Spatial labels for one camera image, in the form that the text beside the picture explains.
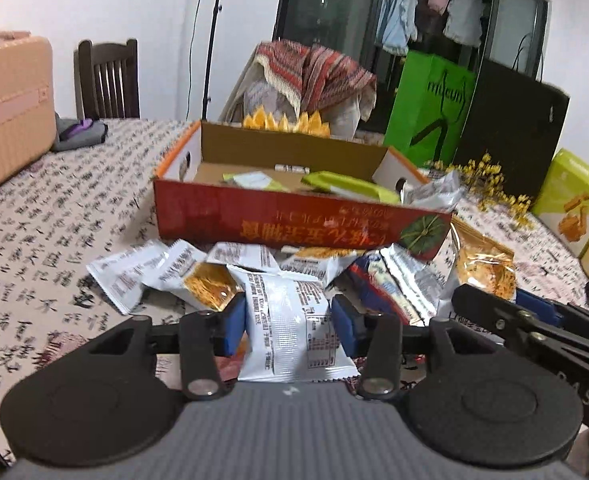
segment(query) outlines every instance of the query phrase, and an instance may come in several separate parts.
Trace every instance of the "metal bolt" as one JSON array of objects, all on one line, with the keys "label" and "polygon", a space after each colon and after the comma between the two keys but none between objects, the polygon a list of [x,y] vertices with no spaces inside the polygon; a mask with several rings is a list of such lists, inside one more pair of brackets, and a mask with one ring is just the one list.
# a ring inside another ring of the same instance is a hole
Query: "metal bolt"
[{"label": "metal bolt", "polygon": [[547,338],[539,332],[530,332],[530,337],[535,341],[545,341]]},{"label": "metal bolt", "polygon": [[363,389],[372,395],[385,395],[394,389],[394,384],[382,377],[373,377],[363,381]]},{"label": "metal bolt", "polygon": [[196,379],[188,384],[191,394],[207,397],[219,391],[219,385],[211,379]]}]

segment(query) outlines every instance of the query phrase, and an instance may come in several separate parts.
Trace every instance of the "tablecloth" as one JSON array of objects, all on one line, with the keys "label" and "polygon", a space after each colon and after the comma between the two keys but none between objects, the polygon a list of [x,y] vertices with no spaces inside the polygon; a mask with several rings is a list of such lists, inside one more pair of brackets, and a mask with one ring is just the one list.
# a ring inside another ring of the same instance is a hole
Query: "tablecloth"
[{"label": "tablecloth", "polygon": [[[0,402],[53,354],[125,319],[85,265],[158,236],[150,176],[188,124],[106,122],[104,144],[48,153],[0,187]],[[469,200],[459,215],[514,249],[519,286],[585,306],[580,264],[536,219],[532,230],[513,231],[504,212],[481,213]],[[446,243],[432,265],[444,279],[452,261]],[[155,323],[171,323],[186,306],[150,291],[142,311]],[[159,370],[178,377],[176,361],[161,358]],[[0,450],[12,459],[1,428]]]}]

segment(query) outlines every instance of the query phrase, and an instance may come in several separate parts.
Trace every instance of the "bag handle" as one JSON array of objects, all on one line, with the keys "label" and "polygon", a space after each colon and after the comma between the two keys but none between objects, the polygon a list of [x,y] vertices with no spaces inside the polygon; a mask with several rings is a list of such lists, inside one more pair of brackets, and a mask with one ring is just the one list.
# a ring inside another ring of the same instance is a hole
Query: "bag handle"
[{"label": "bag handle", "polygon": [[30,36],[27,30],[0,30],[0,40],[23,40]]}]

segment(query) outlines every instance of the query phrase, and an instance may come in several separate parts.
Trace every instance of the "wooden chair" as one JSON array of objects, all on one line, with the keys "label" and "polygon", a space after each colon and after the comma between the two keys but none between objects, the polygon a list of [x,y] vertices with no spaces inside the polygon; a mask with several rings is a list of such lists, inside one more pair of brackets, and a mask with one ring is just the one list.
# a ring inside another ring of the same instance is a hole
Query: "wooden chair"
[{"label": "wooden chair", "polygon": [[86,119],[138,118],[137,42],[79,43],[79,82]]}]

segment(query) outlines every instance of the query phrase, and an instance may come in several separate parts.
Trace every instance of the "green paper bag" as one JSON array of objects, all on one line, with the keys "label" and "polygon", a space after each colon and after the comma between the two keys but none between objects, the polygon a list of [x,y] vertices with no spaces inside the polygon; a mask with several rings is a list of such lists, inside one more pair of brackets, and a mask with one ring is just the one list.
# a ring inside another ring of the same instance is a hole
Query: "green paper bag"
[{"label": "green paper bag", "polygon": [[461,138],[476,76],[447,59],[411,50],[389,117],[384,145],[416,166],[450,164]]}]

